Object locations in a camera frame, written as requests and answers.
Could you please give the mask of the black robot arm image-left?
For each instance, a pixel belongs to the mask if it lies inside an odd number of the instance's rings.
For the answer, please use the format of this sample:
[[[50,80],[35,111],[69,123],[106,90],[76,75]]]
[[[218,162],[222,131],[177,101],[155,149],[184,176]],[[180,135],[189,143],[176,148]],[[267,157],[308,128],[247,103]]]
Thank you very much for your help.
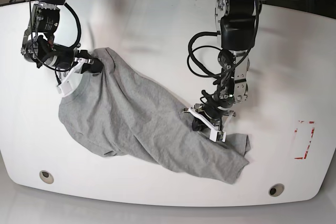
[[[30,18],[21,47],[24,58],[35,63],[37,68],[44,66],[52,70],[58,84],[64,83],[61,80],[63,73],[67,76],[73,72],[101,73],[103,63],[86,50],[79,49],[82,35],[80,20],[66,0],[31,1],[35,3],[29,6]],[[55,43],[55,32],[60,22],[60,6],[69,10],[76,23],[76,40],[70,46]]]

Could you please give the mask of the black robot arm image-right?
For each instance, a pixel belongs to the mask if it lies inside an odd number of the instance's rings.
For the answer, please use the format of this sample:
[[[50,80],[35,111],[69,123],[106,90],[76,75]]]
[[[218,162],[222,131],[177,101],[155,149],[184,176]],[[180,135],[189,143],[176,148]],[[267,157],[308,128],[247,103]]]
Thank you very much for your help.
[[[216,91],[202,91],[201,103],[186,109],[193,117],[192,129],[209,129],[209,139],[224,141],[225,127],[234,116],[233,105],[248,97],[246,73],[248,55],[255,45],[262,2],[266,0],[215,0],[215,32],[200,32],[188,43],[187,61],[194,62],[203,78],[213,78]],[[194,55],[193,43],[205,36],[216,37],[219,44],[220,73],[209,71]]]

